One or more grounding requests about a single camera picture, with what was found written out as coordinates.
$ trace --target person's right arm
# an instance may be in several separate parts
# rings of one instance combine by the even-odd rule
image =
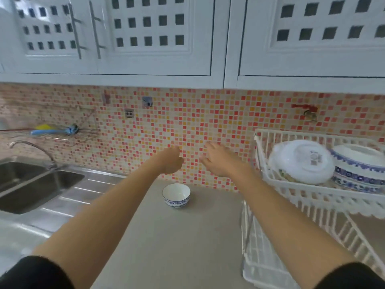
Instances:
[[[242,193],[286,268],[302,289],[313,289],[336,268],[356,259],[228,148],[207,142],[207,169],[229,177]]]

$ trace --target faucet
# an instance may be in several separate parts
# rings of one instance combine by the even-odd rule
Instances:
[[[51,155],[51,153],[49,153],[48,151],[44,150],[43,148],[31,143],[31,142],[28,142],[28,141],[23,141],[23,140],[18,140],[18,141],[15,141],[15,142],[12,142],[11,144],[9,144],[9,148],[13,148],[16,144],[26,144],[26,145],[29,145],[29,146],[32,146],[32,147],[35,147],[41,151],[43,151],[48,157],[49,159],[51,160],[51,164],[50,166],[48,167],[48,169],[53,169],[53,168],[56,168],[57,167],[57,163],[54,159],[54,157]]]

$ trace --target blue and white bowl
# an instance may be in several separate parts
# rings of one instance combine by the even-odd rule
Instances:
[[[330,150],[336,184],[364,193],[385,190],[385,154],[373,148],[343,144]]]
[[[166,186],[162,191],[162,196],[167,205],[173,208],[180,208],[190,200],[190,188],[185,184],[173,183]]]

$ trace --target person's left hand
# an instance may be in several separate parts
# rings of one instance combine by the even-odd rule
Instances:
[[[170,174],[181,169],[184,159],[179,157],[179,147],[166,148],[156,153],[150,160],[159,167],[160,173]]]

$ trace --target blue brush handle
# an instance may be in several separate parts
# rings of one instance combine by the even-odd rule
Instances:
[[[32,136],[38,136],[38,135],[44,135],[44,134],[67,134],[67,135],[70,135],[71,131],[68,128],[66,128],[64,130],[51,129],[51,130],[33,130],[33,131],[31,131]]]

